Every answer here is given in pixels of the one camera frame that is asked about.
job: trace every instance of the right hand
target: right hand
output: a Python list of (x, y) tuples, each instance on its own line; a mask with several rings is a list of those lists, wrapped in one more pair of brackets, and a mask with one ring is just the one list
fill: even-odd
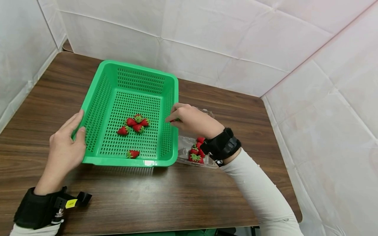
[(216, 119), (189, 104), (175, 103), (165, 121), (177, 118), (180, 121), (173, 121), (171, 125), (207, 139), (215, 138), (225, 129)]

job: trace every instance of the red strawberry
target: red strawberry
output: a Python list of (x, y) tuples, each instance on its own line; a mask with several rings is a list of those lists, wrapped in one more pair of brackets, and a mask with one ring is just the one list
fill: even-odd
[(136, 123), (140, 123), (140, 122), (142, 122), (143, 117), (140, 114), (136, 114), (134, 116), (134, 120), (135, 120)]
[(201, 161), (201, 157), (200, 156), (197, 156), (196, 154), (191, 154), (188, 158), (189, 161), (191, 162), (199, 162)]
[(150, 125), (150, 121), (148, 119), (143, 119), (139, 124), (143, 125), (143, 126), (149, 126)]
[(205, 142), (205, 138), (204, 137), (198, 137), (197, 141), (200, 142), (200, 143), (203, 143), (203, 142)]
[(200, 142), (197, 142), (197, 143), (195, 144), (195, 147), (198, 148), (198, 150), (200, 150), (200, 149), (201, 149), (201, 145), (202, 145), (202, 144), (201, 144)]
[(126, 153), (126, 158), (135, 159), (137, 156), (139, 156), (139, 151), (130, 150)]
[(190, 149), (189, 153), (197, 155), (198, 154), (198, 149), (197, 148), (192, 148), (192, 149)]
[(138, 134), (141, 134), (141, 133), (143, 133), (143, 131), (144, 131), (144, 127), (143, 127), (141, 124), (134, 125), (134, 126), (133, 126), (133, 129), (134, 129), (135, 132), (137, 132)]
[(170, 123), (172, 123), (174, 121), (181, 121), (181, 120), (179, 118), (176, 118), (176, 119), (171, 120)]
[(197, 155), (199, 155), (201, 158), (205, 158), (205, 154), (203, 153), (201, 149), (198, 151)]
[(137, 123), (135, 122), (133, 118), (128, 118), (125, 122), (125, 125), (133, 127), (134, 125), (137, 125)]
[(129, 128), (122, 126), (118, 131), (117, 134), (119, 135), (128, 135), (129, 134)]

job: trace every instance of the clear plastic container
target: clear plastic container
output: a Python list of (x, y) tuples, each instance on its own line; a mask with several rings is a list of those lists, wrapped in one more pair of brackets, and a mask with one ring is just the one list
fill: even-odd
[[(207, 115), (214, 118), (214, 114), (211, 111), (208, 111), (206, 109), (199, 109), (203, 113), (206, 113)], [(200, 167), (207, 167), (207, 168), (217, 168), (218, 165), (209, 157), (209, 155), (206, 155), (203, 159), (203, 164), (198, 162), (191, 162), (188, 158), (188, 153), (192, 146), (197, 143), (197, 136), (188, 132), (184, 132), (182, 130), (178, 131), (178, 157), (177, 161), (179, 163), (184, 163), (188, 165), (195, 165)]]

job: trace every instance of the white long sleeve shirt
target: white long sleeve shirt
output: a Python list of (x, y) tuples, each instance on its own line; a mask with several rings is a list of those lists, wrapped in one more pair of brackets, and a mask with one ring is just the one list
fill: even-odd
[[(243, 149), (232, 162), (221, 169), (235, 180), (259, 221), (262, 235), (303, 236), (284, 196)], [(32, 230), (14, 225), (10, 236), (54, 236), (59, 226)]]

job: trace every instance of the white backdrop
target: white backdrop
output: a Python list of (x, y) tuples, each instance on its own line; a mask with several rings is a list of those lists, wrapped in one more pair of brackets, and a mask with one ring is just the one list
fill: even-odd
[(0, 0), (0, 132), (58, 48), (36, 0)]
[(57, 0), (75, 53), (262, 96), (373, 0)]
[(378, 3), (263, 96), (304, 235), (377, 235)]

